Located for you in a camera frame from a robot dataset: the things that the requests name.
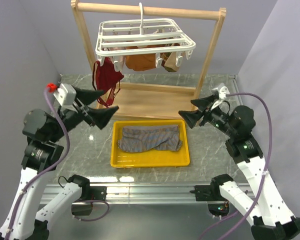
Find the red underwear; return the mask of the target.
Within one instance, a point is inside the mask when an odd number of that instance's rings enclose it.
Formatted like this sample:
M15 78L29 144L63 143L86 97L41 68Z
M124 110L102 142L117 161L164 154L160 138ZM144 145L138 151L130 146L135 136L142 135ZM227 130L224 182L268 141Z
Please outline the red underwear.
M104 94L109 92L106 100L102 97L97 99L98 103L106 108L113 105L115 97L121 90L121 80L124 75L120 71L115 71L114 64L109 57L104 59L103 65L97 60L92 70L92 87L96 91L103 91Z

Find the grey striped underwear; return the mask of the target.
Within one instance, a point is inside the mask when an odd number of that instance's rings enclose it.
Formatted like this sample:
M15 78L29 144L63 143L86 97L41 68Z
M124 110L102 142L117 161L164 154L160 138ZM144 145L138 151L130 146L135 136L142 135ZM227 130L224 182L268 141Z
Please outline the grey striped underwear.
M181 149L179 126L125 126L117 141L120 150L126 153L143 153L150 150L177 152Z

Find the white plastic clip hanger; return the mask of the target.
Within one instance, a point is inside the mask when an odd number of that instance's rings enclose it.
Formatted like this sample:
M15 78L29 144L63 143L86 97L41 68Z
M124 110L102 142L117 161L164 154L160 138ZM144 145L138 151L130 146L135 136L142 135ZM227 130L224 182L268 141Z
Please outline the white plastic clip hanger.
M163 53L175 53L175 65L183 58L190 59L196 43L170 18L144 18L139 3L140 18L108 20L99 25L95 46L96 59L102 66L106 58L114 60L114 70L120 70L119 59L126 56L154 54L154 65L159 68Z

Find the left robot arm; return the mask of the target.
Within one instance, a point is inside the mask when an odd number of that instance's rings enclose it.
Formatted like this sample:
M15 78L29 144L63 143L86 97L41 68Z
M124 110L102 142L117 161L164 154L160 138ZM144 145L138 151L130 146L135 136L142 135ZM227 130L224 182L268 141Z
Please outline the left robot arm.
M59 140L69 140L69 132L82 122L103 129L119 107L91 108L90 104L101 97L103 91L79 89L70 84L50 83L43 94L45 97L53 95L59 110L34 109L24 117L22 133L27 137L27 146L17 192L0 227L0 240L46 240L56 220L73 203L105 202L104 196L91 190L88 178L73 175L46 206L40 207L49 180L70 150L69 145L58 145Z

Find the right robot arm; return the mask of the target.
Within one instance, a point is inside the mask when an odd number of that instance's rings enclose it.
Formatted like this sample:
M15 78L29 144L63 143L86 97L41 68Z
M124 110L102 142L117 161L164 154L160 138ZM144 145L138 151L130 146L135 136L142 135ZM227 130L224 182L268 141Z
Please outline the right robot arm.
M254 111L245 105L237 106L232 113L220 109L222 99L216 95L194 99L194 111L180 110L179 115L190 128L209 123L229 138L225 142L228 154L245 176L254 194L251 199L228 174L212 178L210 195L231 203L242 218L220 239L225 239L244 221L250 225L255 240L291 240L300 234L300 217L288 208L273 181L268 165L272 147L264 155L252 135L256 125Z

